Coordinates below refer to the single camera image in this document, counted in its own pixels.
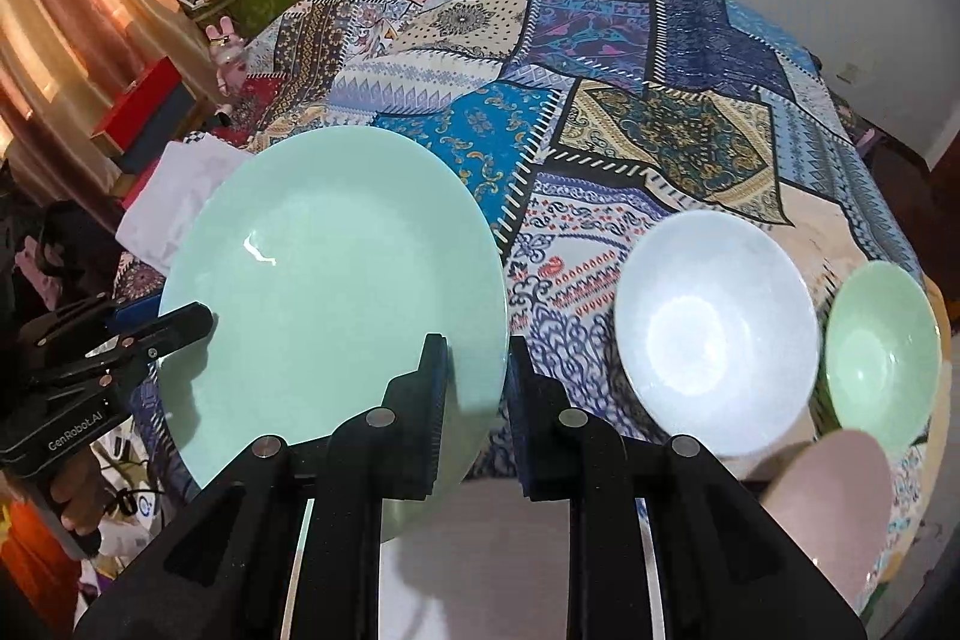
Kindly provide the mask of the person's left hand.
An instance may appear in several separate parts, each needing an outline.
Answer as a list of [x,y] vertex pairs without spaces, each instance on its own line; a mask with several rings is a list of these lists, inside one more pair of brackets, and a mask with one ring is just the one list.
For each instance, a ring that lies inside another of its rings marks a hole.
[[89,448],[65,459],[50,483],[50,498],[59,507],[65,530],[86,536],[98,528],[110,500],[110,486]]

